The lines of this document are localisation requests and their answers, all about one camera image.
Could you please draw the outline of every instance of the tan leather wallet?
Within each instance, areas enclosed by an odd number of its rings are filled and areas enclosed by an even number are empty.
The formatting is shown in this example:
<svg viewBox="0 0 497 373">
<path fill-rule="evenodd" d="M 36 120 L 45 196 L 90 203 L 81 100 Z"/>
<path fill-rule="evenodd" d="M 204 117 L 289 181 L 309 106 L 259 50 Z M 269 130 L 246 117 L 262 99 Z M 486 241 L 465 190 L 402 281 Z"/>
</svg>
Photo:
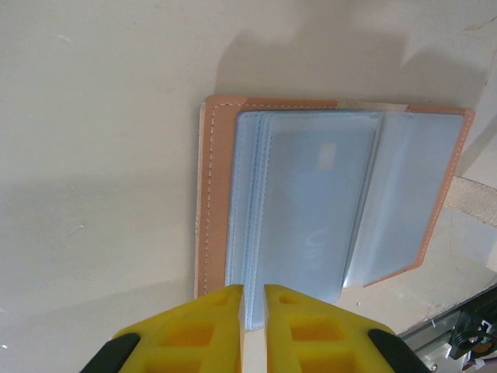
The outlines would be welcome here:
<svg viewBox="0 0 497 373">
<path fill-rule="evenodd" d="M 457 160 L 470 129 L 474 111 L 445 106 L 401 105 L 388 103 L 360 103 L 333 99 L 284 99 L 245 96 L 211 96 L 201 109 L 200 149 L 196 217 L 196 296 L 215 291 L 225 286 L 227 265 L 228 224 L 232 170 L 234 162 L 237 118 L 248 111 L 292 110 L 309 112 L 346 111 L 382 113 L 426 113 L 453 114 L 461 118 L 454 140 L 450 143 L 450 154 L 445 173 L 440 175 L 441 186 L 436 201 L 424 225 L 421 246 L 411 265 L 380 279 L 389 278 L 420 266 L 423 262 L 430 236 L 443 205 L 454 175 Z"/>
</svg>

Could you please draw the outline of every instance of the white table surface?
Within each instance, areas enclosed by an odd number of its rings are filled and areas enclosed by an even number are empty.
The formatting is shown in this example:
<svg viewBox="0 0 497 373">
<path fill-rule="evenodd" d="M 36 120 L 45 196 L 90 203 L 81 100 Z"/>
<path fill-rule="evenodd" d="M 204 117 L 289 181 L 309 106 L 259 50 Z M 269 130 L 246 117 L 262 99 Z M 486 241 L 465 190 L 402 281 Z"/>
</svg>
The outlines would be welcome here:
<svg viewBox="0 0 497 373">
<path fill-rule="evenodd" d="M 210 94 L 471 106 L 459 172 L 497 187 L 495 16 L 492 0 L 1 2 L 0 371 L 77 371 L 192 298 Z M 421 268 L 338 305 L 400 332 L 493 284 L 494 232 L 455 214 Z"/>
</svg>

